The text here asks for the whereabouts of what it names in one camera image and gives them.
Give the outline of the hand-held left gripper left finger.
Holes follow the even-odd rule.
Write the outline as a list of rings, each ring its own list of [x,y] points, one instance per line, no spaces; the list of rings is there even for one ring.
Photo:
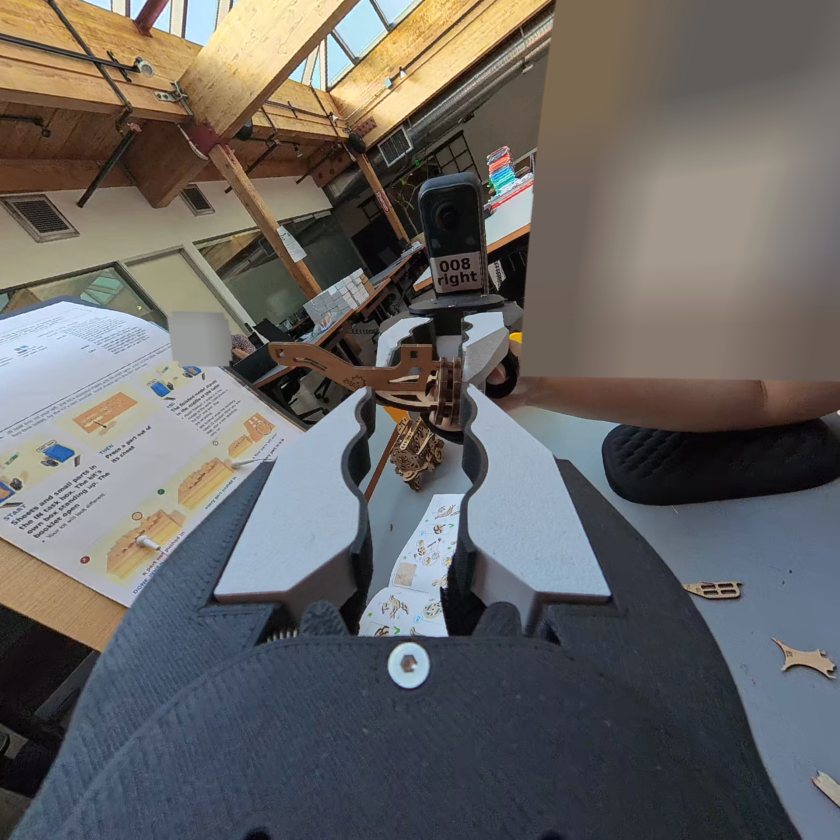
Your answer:
[[[360,389],[284,447],[214,592],[221,603],[365,602],[372,577],[368,504],[375,397]]]

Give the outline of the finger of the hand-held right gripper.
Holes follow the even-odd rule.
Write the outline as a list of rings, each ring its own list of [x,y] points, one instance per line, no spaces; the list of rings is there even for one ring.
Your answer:
[[[437,371],[435,338],[431,318],[394,322],[378,340],[375,367],[381,374],[375,388],[425,389],[429,376]]]
[[[512,383],[509,330],[501,311],[468,313],[461,321],[459,358],[463,386],[500,389]]]

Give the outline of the wooden model arm with gears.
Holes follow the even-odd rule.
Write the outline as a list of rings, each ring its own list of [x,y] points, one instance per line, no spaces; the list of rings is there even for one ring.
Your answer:
[[[440,360],[431,344],[401,343],[391,366],[355,366],[309,343],[268,344],[269,357],[289,369],[320,371],[326,378],[355,392],[371,389],[376,401],[418,414],[437,436],[462,445],[460,424],[463,363]]]

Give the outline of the person's right forearm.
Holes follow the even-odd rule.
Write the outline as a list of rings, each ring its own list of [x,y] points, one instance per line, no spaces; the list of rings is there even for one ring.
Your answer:
[[[792,425],[839,408],[837,382],[542,378],[531,406],[673,432],[716,433]]]

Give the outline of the assembled wooden gear model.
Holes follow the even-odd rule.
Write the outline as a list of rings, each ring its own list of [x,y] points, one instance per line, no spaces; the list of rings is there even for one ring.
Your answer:
[[[422,418],[407,416],[396,426],[390,461],[396,474],[411,490],[422,489],[423,476],[434,473],[444,462],[444,440],[435,435]]]

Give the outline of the person's right hand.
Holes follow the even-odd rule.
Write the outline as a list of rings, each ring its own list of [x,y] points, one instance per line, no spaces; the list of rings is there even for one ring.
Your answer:
[[[488,374],[486,379],[486,394],[490,396],[493,389],[506,391],[504,396],[492,396],[491,399],[499,407],[512,412],[520,407],[536,405],[543,385],[543,378],[533,376],[518,376],[517,381],[508,375],[503,364],[499,364],[493,372]]]

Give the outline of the yellow plastic bin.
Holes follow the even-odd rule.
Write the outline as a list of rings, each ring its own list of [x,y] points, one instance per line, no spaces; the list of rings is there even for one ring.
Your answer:
[[[511,373],[512,379],[514,382],[517,381],[520,372],[520,355],[522,351],[522,334],[520,332],[513,332],[509,333],[509,340],[510,340],[510,352],[508,357],[506,358],[506,362],[511,362]],[[441,337],[437,340],[437,351],[443,352],[444,349],[452,349],[455,348],[459,351],[461,339],[456,339],[455,337]],[[484,389],[480,389],[483,393],[486,394],[486,387]],[[504,396],[507,392],[502,390],[493,389],[490,391],[490,396],[487,396],[491,399],[492,396]]]

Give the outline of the wooden background desk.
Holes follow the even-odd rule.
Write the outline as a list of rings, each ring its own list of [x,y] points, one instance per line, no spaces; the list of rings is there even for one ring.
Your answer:
[[[300,340],[294,342],[294,344],[302,345],[305,349],[313,346],[330,350],[336,342],[341,341],[349,333],[353,323],[360,320],[368,321],[375,316],[377,310],[382,306],[382,301],[387,295],[391,294],[391,287],[399,280],[399,277],[404,273],[406,267],[410,265],[415,256],[422,256],[424,250],[425,247],[422,241],[415,243],[395,263],[388,266],[380,275],[374,278],[371,282],[373,284],[373,293],[364,303],[345,313],[342,318],[334,320],[328,329],[321,332],[311,342]]]

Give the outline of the stack of coloured sheets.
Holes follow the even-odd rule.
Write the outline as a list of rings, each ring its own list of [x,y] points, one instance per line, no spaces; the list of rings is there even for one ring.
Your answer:
[[[492,195],[507,193],[532,177],[536,150],[516,157],[508,145],[502,145],[486,157],[487,187]]]

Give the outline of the assembly instruction booklet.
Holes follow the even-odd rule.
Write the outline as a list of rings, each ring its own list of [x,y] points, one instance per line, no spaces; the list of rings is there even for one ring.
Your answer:
[[[394,563],[390,584],[369,601],[360,636],[445,637],[442,590],[456,551],[462,494],[433,496]]]

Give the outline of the black office chair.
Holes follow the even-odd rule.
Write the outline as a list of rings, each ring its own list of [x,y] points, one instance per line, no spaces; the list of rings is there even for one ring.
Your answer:
[[[277,368],[277,364],[270,356],[267,344],[257,345],[254,339],[246,338],[258,348],[257,352],[245,360],[230,364],[232,372],[249,385],[254,386],[258,392],[279,405],[288,414],[297,417],[304,425],[314,425],[316,420],[312,419],[313,417],[319,413],[326,415],[329,412],[328,408],[320,404],[308,411],[302,411],[293,406],[301,393],[301,382],[306,374],[303,369],[295,369],[290,373],[278,376],[272,382],[260,385],[259,382],[273,372]]]

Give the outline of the black quilted wrist rest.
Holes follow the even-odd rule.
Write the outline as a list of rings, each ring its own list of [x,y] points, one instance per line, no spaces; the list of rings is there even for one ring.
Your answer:
[[[790,494],[839,477],[839,438],[822,419],[714,433],[616,426],[602,443],[610,488],[647,506]]]

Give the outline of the printed instruction poster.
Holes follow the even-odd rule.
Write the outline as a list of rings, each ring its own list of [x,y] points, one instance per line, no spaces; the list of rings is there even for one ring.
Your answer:
[[[2,538],[124,606],[302,434],[131,314],[58,299],[2,319]]]

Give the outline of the wooden side table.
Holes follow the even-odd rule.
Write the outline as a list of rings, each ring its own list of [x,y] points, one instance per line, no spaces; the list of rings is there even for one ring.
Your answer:
[[[1,603],[99,652],[129,610],[4,539]]]

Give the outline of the star-shaped flat wooden part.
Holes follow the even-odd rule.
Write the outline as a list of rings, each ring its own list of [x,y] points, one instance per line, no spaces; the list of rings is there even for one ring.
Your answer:
[[[837,679],[837,666],[826,651],[820,648],[813,650],[794,648],[775,637],[771,641],[778,646],[784,657],[781,672],[784,673],[792,668],[806,668],[828,679]]]

